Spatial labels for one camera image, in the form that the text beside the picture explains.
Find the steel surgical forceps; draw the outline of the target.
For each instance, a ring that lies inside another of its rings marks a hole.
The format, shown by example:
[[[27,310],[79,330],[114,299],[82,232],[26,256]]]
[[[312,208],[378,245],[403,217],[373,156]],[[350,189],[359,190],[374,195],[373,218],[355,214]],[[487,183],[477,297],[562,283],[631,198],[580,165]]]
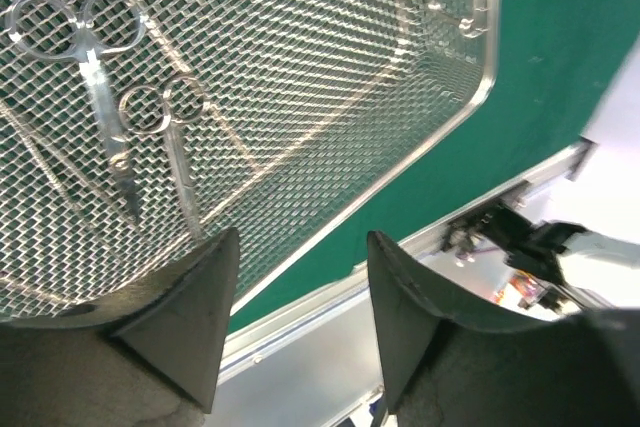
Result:
[[[110,88],[109,76],[101,59],[135,48],[146,34],[147,16],[134,3],[118,0],[126,5],[126,10],[135,21],[134,36],[129,43],[121,46],[104,43],[94,30],[92,8],[99,1],[101,0],[85,0],[81,10],[76,12],[62,0],[15,0],[6,13],[5,27],[12,43],[27,55],[45,62],[75,62],[78,65],[89,94],[108,170],[125,201],[129,218],[137,224],[140,222],[140,206],[132,157]],[[53,13],[64,17],[65,23],[71,28],[68,49],[61,53],[48,53],[25,40],[26,33],[20,30],[19,22],[23,8],[32,4],[47,5]]]

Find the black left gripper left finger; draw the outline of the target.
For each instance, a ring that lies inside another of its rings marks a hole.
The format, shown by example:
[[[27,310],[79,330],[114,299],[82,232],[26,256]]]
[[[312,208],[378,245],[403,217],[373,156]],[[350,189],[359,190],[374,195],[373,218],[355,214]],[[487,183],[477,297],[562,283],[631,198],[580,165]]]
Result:
[[[56,317],[1,327],[5,426],[200,426],[240,264],[226,229],[182,259]]]

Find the steel wire mesh tray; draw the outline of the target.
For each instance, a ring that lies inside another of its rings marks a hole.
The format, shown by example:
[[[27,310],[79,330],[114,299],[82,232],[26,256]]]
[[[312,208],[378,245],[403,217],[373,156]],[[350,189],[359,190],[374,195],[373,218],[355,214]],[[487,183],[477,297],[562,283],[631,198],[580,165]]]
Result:
[[[235,294],[246,305],[487,98],[500,0],[128,0],[147,16],[132,50],[101,59],[115,105],[130,88],[189,74],[210,106],[183,127],[204,238],[191,238],[163,138],[125,128],[140,222],[108,170],[75,62],[17,48],[1,0],[1,102],[95,227],[90,231],[1,115],[1,318],[66,310],[157,271],[234,227],[247,243]],[[62,0],[74,11],[85,0]],[[94,30],[124,45],[118,0]],[[23,8],[25,40],[69,48],[47,5]]]

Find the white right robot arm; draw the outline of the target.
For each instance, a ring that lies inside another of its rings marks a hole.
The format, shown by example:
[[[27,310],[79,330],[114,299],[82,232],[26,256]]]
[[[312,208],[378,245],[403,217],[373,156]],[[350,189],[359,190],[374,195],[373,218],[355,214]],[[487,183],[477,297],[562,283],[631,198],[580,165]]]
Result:
[[[639,307],[639,245],[564,222],[543,223],[509,244],[506,263],[582,309]]]

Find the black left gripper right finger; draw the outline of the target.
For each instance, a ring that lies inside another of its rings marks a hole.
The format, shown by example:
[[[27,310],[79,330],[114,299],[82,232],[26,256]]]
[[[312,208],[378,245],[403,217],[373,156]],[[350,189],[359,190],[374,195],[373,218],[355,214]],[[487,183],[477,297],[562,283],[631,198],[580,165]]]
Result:
[[[383,403],[402,426],[635,426],[639,314],[523,315],[420,264],[379,231],[367,271]]]

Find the dark green surgical cloth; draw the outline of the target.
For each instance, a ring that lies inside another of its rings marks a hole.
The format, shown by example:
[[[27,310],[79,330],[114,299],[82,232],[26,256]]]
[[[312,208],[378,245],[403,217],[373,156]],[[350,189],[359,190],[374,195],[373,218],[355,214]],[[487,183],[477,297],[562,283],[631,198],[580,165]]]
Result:
[[[366,256],[574,143],[639,34],[639,0],[501,0],[497,79],[482,106],[288,268],[230,322],[239,330]]]

